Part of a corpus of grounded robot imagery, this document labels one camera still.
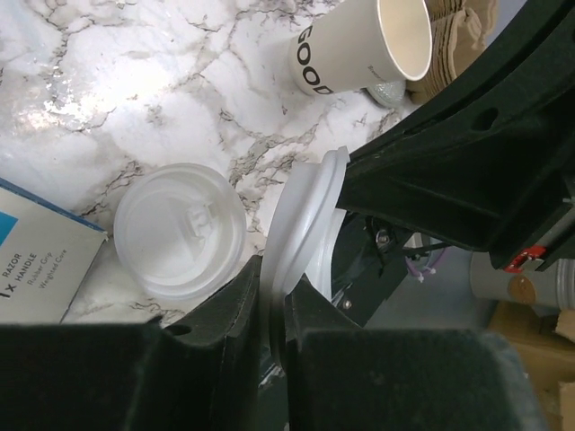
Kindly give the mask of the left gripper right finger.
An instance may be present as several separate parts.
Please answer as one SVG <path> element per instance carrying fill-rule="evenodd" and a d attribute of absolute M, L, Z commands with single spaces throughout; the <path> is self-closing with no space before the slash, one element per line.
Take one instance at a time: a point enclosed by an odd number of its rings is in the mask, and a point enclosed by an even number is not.
<path fill-rule="evenodd" d="M 536 430 L 516 350 L 472 330 L 367 330 L 301 281 L 284 306 L 293 430 Z"/>

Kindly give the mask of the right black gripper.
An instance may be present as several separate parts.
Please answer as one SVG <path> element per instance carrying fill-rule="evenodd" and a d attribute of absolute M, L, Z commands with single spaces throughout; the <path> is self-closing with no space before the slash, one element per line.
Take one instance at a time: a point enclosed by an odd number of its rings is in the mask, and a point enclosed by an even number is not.
<path fill-rule="evenodd" d="M 352 155 L 339 205 L 488 252 L 495 268 L 569 257 L 573 99 L 574 4 L 530 1 L 461 78 Z"/>

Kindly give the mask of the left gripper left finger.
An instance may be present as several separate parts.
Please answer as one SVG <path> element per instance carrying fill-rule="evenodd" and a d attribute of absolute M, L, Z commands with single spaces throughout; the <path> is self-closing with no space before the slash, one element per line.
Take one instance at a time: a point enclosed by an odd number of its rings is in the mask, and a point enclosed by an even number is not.
<path fill-rule="evenodd" d="M 4 430 L 253 430 L 261 258 L 168 327 L 4 325 Z"/>

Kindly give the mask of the stack of white lids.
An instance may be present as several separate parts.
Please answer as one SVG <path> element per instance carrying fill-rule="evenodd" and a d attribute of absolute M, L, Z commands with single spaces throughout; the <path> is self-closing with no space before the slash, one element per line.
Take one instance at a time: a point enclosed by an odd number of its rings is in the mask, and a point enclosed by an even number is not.
<path fill-rule="evenodd" d="M 263 344 L 276 363 L 285 346 L 286 297 L 305 277 L 332 299 L 332 255 L 346 212 L 338 202 L 349 152 L 327 152 L 320 163 L 295 163 L 274 211 L 261 263 Z"/>

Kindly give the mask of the single white lid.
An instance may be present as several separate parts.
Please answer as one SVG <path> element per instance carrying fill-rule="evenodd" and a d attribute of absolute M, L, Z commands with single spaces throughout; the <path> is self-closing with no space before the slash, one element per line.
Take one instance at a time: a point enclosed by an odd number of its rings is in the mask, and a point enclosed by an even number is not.
<path fill-rule="evenodd" d="M 246 216 L 219 172 L 176 163 L 128 187 L 113 238 L 121 265 L 149 295 L 189 300 L 229 280 L 243 253 Z"/>

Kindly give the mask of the single paper cup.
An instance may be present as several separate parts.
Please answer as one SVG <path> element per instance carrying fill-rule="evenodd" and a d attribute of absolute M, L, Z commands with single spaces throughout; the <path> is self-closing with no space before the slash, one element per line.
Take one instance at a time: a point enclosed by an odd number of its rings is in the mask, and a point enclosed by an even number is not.
<path fill-rule="evenodd" d="M 355 91 L 428 72 L 432 35 L 423 0 L 348 0 L 299 32 L 287 61 L 309 95 Z"/>

